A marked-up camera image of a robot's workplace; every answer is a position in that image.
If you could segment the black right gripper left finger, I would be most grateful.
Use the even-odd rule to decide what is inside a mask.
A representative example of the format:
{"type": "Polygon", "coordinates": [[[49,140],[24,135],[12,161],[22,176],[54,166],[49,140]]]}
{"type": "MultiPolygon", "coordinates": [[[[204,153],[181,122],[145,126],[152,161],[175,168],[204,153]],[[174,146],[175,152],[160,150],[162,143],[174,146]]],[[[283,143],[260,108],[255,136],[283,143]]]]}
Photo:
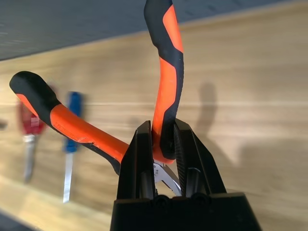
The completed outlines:
{"type": "Polygon", "coordinates": [[[155,197],[151,122],[142,123],[134,133],[122,159],[117,188],[118,200],[155,197]]]}

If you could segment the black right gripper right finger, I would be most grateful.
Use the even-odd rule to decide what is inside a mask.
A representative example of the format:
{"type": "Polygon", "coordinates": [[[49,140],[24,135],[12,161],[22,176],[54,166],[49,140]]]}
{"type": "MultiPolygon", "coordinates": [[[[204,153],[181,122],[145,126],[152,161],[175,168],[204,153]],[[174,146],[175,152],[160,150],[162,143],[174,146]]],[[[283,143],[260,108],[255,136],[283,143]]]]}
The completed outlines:
{"type": "Polygon", "coordinates": [[[179,119],[174,123],[174,144],[182,196],[227,192],[212,154],[179,119]]]}

